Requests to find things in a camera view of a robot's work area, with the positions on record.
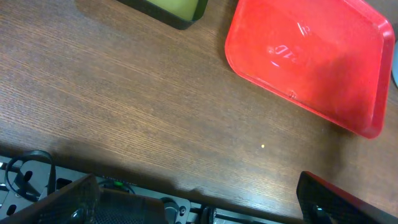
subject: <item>red tray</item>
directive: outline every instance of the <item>red tray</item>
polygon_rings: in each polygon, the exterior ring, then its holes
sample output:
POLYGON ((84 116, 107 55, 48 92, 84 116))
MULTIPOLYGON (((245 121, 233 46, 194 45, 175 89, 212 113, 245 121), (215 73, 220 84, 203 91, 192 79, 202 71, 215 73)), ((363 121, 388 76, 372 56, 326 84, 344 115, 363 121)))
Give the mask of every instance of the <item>red tray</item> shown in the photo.
POLYGON ((390 23, 362 0, 240 0, 225 53, 241 77, 375 138, 394 41, 390 23))

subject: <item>black container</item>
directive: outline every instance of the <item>black container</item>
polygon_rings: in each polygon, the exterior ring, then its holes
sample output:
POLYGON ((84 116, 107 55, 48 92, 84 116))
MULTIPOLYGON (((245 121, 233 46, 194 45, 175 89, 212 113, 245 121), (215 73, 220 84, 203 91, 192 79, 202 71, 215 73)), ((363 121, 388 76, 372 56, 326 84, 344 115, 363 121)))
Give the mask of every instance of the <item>black container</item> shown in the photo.
POLYGON ((118 0, 118 1, 179 30, 187 29, 194 22, 199 20, 205 13, 207 5, 207 0, 198 0, 198 5, 197 8, 195 9, 195 13, 193 14, 192 20, 187 21, 146 0, 118 0))

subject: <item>light blue object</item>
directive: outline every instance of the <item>light blue object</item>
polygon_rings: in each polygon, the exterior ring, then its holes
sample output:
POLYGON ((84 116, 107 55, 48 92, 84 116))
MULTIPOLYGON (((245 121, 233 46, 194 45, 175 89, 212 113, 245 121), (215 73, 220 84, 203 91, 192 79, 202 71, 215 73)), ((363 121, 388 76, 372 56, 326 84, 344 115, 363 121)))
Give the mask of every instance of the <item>light blue object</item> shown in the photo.
POLYGON ((394 77, 394 81, 398 86, 398 41, 396 42, 394 56, 392 58, 392 76, 394 77))

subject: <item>brown wooden surface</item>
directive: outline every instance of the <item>brown wooden surface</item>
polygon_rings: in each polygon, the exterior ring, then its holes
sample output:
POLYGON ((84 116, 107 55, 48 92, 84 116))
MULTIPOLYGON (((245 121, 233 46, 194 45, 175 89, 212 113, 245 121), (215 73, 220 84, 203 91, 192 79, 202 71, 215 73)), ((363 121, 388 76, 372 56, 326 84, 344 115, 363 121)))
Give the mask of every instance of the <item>brown wooden surface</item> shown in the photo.
MULTIPOLYGON (((309 170, 398 216, 398 89, 370 141, 250 84, 224 57, 236 3, 179 31, 113 0, 0 0, 0 142, 276 218, 302 217, 309 170)), ((371 4, 397 27, 396 0, 371 4)))

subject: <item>wood grain surface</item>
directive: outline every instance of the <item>wood grain surface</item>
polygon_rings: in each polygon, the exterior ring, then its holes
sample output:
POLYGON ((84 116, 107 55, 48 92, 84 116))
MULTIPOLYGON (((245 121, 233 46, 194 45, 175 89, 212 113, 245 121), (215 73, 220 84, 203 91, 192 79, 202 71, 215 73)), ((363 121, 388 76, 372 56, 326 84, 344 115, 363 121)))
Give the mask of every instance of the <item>wood grain surface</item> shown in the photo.
MULTIPOLYGON (((370 3, 398 27, 398 2, 370 3)), ((2 153, 300 222, 309 170, 398 216, 398 88, 382 134, 355 136, 238 77, 237 0, 175 30, 115 0, 0 0, 2 153)))

